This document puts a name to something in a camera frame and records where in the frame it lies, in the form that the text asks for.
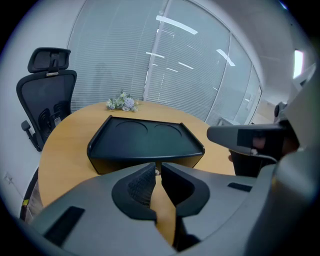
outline glass wall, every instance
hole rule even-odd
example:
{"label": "glass wall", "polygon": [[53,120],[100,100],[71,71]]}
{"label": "glass wall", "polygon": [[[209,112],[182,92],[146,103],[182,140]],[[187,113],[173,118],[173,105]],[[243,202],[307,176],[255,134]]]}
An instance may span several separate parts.
{"label": "glass wall", "polygon": [[205,121],[227,62],[217,50],[228,53],[230,31],[184,0],[172,1],[166,17],[156,39],[155,53],[161,57],[155,56],[149,66],[146,100]]}
{"label": "glass wall", "polygon": [[68,48],[77,72],[71,111],[107,101],[123,89],[143,99],[159,21],[167,0],[87,0]]}
{"label": "glass wall", "polygon": [[245,124],[261,95],[236,38],[188,0],[87,0],[68,48],[73,112],[124,90],[209,125]]}

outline wooden tabletop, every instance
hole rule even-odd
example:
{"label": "wooden tabletop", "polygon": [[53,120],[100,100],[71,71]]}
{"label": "wooden tabletop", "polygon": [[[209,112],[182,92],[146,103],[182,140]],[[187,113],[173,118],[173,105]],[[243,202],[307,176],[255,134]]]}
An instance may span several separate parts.
{"label": "wooden tabletop", "polygon": [[[51,133],[42,150],[38,171],[39,191],[43,206],[47,206],[79,183],[98,176],[87,157],[91,138],[108,116],[184,123],[204,145],[205,153],[195,169],[211,173],[234,175],[228,160],[228,149],[208,140],[208,124],[183,111],[151,102],[142,102],[137,112],[107,110],[104,102],[84,107],[65,118]],[[176,209],[156,177],[151,206],[157,214],[157,228],[172,244]]]}

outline flower bouquet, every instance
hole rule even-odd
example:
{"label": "flower bouquet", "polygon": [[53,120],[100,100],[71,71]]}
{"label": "flower bouquet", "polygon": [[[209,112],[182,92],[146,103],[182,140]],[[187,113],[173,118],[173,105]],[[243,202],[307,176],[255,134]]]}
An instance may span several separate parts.
{"label": "flower bouquet", "polygon": [[123,110],[123,111],[138,111],[140,105],[139,100],[131,98],[130,94],[126,94],[123,90],[120,92],[118,97],[110,98],[106,102],[106,108],[108,110]]}

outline black tray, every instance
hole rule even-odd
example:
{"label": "black tray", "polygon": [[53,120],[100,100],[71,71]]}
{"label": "black tray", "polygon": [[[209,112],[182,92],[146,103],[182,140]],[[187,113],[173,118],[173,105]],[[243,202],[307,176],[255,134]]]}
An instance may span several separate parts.
{"label": "black tray", "polygon": [[112,115],[87,147],[87,155],[100,174],[148,162],[170,161],[194,167],[204,153],[205,147],[183,123]]}

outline black mesh office chair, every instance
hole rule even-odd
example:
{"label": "black mesh office chair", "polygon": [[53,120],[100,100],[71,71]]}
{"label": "black mesh office chair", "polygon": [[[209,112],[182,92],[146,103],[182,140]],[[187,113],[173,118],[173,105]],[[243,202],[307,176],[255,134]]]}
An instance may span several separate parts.
{"label": "black mesh office chair", "polygon": [[61,48],[35,49],[28,64],[32,74],[16,85],[16,93],[35,133],[31,135],[27,120],[21,127],[37,151],[42,151],[52,130],[71,113],[77,73],[66,70],[70,52]]}

